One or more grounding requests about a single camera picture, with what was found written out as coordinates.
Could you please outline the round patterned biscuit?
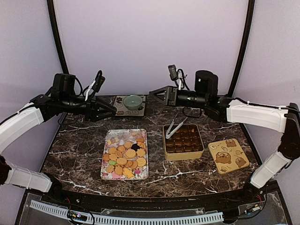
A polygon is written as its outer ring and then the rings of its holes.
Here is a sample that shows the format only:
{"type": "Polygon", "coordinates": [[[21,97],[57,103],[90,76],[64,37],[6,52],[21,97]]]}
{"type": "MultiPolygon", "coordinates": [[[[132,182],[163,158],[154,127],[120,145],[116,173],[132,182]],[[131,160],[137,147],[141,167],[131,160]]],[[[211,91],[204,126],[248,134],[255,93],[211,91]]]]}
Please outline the round patterned biscuit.
{"type": "Polygon", "coordinates": [[[136,151],[133,150],[133,149],[128,149],[126,152],[125,152],[125,158],[127,159],[133,159],[136,157],[136,151]]]}

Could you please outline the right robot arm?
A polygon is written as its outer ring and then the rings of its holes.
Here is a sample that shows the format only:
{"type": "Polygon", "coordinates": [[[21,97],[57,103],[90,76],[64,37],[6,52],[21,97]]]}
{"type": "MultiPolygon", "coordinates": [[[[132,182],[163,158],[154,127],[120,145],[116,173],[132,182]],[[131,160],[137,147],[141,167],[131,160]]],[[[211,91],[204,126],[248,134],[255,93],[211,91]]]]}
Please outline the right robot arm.
{"type": "Polygon", "coordinates": [[[239,199],[250,203],[280,170],[300,157],[300,110],[294,103],[273,106],[251,103],[238,97],[218,95],[218,76],[207,70],[195,74],[195,89],[181,85],[165,86],[149,95],[166,106],[197,108],[214,121],[242,123],[275,130],[282,134],[275,152],[254,171],[249,186],[240,191],[239,199]]]}

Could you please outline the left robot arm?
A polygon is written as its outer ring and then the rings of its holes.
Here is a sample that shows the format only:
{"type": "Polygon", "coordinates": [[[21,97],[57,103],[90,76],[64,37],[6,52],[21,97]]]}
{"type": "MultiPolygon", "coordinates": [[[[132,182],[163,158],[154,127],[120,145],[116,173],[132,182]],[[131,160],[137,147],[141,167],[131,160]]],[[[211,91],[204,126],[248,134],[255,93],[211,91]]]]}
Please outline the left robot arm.
{"type": "MultiPolygon", "coordinates": [[[[32,128],[62,113],[83,115],[90,122],[100,121],[116,114],[116,108],[96,96],[105,78],[99,70],[95,79],[79,94],[75,93],[75,75],[56,74],[52,87],[34,97],[22,109],[0,123],[0,151],[32,128]]],[[[0,183],[47,193],[55,204],[66,201],[66,193],[60,190],[60,182],[49,174],[34,172],[8,162],[0,157],[0,183]]]]}

